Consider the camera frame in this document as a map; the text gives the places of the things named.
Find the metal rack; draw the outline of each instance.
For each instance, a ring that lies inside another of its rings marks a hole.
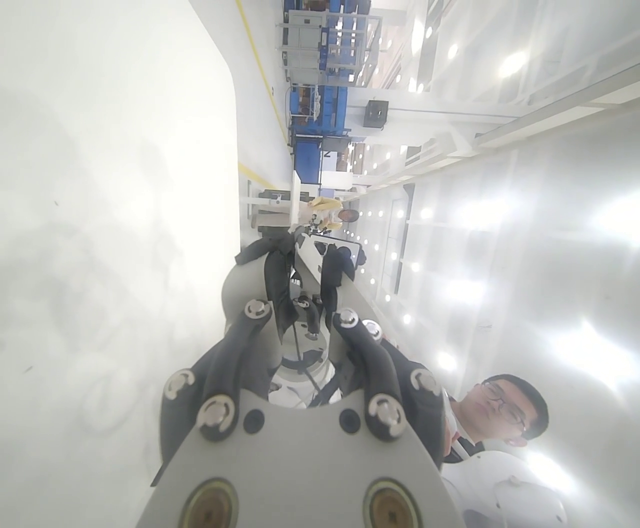
[[[292,84],[358,86],[378,64],[381,17],[289,11],[289,21],[278,28],[278,49]]]

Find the metal bolt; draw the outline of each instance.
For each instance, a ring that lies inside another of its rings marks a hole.
[[[200,410],[196,418],[196,426],[201,429],[204,426],[217,427],[224,433],[234,419],[236,406],[234,401],[226,394],[218,394],[209,398]]]
[[[362,321],[362,324],[367,327],[367,330],[373,339],[376,341],[380,341],[382,339],[382,327],[378,323],[371,319],[365,319]]]
[[[182,369],[172,374],[164,384],[164,397],[174,400],[185,385],[193,385],[196,376],[189,369]]]
[[[428,390],[429,392],[434,393],[436,396],[439,396],[442,388],[440,384],[436,381],[436,378],[433,377],[433,374],[429,372],[427,369],[416,369],[410,374],[411,384],[415,390],[420,390],[421,388]]]
[[[406,428],[406,417],[400,402],[388,394],[376,394],[369,401],[369,415],[375,416],[389,428],[392,438],[399,437]]]
[[[269,313],[269,305],[254,299],[246,304],[244,312],[251,319],[262,319]]]
[[[358,314],[350,308],[345,308],[340,312],[340,324],[343,328],[353,328],[358,324]]]

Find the yellow floor line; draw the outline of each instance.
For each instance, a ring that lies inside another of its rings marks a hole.
[[[265,189],[275,189],[276,188],[275,185],[273,185],[269,181],[265,180],[262,176],[258,175],[257,173],[252,171],[249,167],[247,167],[246,165],[243,165],[240,162],[238,162],[238,171],[241,172],[242,174],[244,174],[251,181],[254,181],[258,185],[264,187]]]
[[[249,29],[249,22],[247,21],[246,15],[244,14],[244,8],[242,6],[241,0],[236,0],[236,5],[238,7],[238,11],[240,12],[240,17],[242,18],[242,22],[244,24],[244,30],[246,31],[246,36],[249,37],[249,42],[251,43],[251,49],[253,50],[253,56],[255,57],[255,61],[258,63],[258,69],[260,70],[260,75],[262,76],[264,87],[267,90],[267,95],[269,95],[269,99],[271,100],[271,105],[273,106],[273,111],[275,112],[276,120],[278,121],[278,126],[280,127],[280,131],[282,132],[282,138],[284,139],[285,144],[288,144],[289,141],[287,139],[286,128],[282,125],[280,115],[278,114],[278,107],[276,106],[276,100],[273,98],[273,94],[271,93],[271,85],[267,81],[267,76],[264,74],[264,68],[262,68],[262,63],[260,62],[260,57],[258,56],[258,50],[255,46],[255,41],[253,40],[253,35],[251,34],[251,30]]]

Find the round hole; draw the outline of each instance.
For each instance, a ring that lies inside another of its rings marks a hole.
[[[264,425],[264,413],[260,409],[250,410],[244,417],[243,427],[248,435],[254,435]]]
[[[345,433],[354,435],[360,430],[360,416],[353,409],[345,409],[340,413],[340,427]]]

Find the black cable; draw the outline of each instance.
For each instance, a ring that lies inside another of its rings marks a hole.
[[[322,390],[316,395],[309,407],[318,407],[319,405],[324,405],[327,403],[333,393],[338,390],[340,386],[340,378],[338,377],[338,373],[336,372],[333,377],[327,382],[327,384],[322,388]]]
[[[298,354],[298,361],[300,362],[300,364],[304,364],[302,355],[300,354],[300,345],[298,344],[298,331],[296,330],[296,323],[293,323],[293,337],[296,340],[296,353]],[[316,381],[314,380],[314,377],[311,374],[309,374],[309,371],[307,370],[306,367],[304,367],[302,370],[309,378],[309,381],[314,386],[314,389],[317,391],[318,394],[320,394],[320,391],[322,391],[322,389],[316,383]]]

